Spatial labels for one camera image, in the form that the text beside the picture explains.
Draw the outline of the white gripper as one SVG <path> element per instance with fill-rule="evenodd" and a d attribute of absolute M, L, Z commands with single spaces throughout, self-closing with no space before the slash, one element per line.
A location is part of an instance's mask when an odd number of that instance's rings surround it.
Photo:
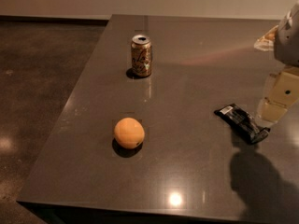
<path fill-rule="evenodd" d="M 254 48 L 274 51 L 275 58 L 287 64 L 280 72 L 268 76 L 257 108 L 258 124 L 276 124 L 299 100 L 299 68 L 296 67 L 299 66 L 299 1 L 278 26 L 256 40 Z"/>

